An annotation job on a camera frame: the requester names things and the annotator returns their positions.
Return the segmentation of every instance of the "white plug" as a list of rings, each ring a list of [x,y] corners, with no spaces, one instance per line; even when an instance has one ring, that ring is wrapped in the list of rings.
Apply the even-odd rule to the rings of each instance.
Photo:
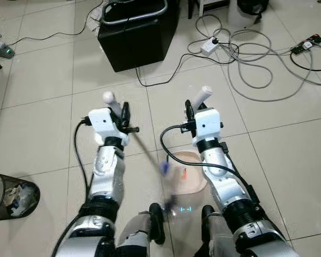
[[[305,50],[312,48],[312,43],[310,41],[305,41],[302,46]]]
[[[203,44],[203,46],[201,46],[201,51],[204,55],[209,56],[215,51],[215,49],[217,49],[218,46],[219,44],[216,37],[211,37]]]

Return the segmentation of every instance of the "metal handle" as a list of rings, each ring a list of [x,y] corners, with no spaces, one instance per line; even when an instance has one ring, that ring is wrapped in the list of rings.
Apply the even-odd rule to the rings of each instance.
[[[168,7],[167,0],[163,0],[163,1],[164,1],[164,7],[159,11],[150,12],[150,13],[147,13],[147,14],[142,14],[142,15],[139,15],[139,16],[135,16],[135,17],[131,17],[131,18],[125,18],[125,19],[121,19],[121,20],[115,20],[115,21],[106,21],[105,20],[106,9],[108,8],[108,6],[114,4],[115,1],[107,2],[102,7],[102,23],[106,24],[106,25],[117,25],[117,24],[126,23],[127,21],[142,20],[142,19],[147,19],[147,18],[151,18],[151,17],[154,17],[154,16],[162,15],[163,13],[166,12],[167,7]]]

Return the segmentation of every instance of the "trash can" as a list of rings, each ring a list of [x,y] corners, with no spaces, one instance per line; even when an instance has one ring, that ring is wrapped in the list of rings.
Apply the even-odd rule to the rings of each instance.
[[[36,184],[0,174],[0,221],[28,216],[39,199],[40,190]]]
[[[269,0],[230,0],[228,24],[234,31],[252,26],[268,7]]]

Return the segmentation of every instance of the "mesh wastebasket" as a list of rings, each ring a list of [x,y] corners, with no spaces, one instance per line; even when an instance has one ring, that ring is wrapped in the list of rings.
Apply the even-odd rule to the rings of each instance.
[[[0,221],[28,216],[39,199],[40,190],[36,184],[0,174]]]

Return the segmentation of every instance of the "black storage bin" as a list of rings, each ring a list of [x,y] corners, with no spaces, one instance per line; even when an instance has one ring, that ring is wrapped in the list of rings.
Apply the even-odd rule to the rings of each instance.
[[[119,25],[101,24],[97,39],[114,71],[123,71],[164,60],[179,19],[179,2],[167,0],[160,16],[127,21]],[[105,20],[115,21],[151,13],[164,6],[163,0],[135,0],[117,4]]]
[[[40,190],[36,184],[0,174],[0,221],[30,215],[39,199]]]

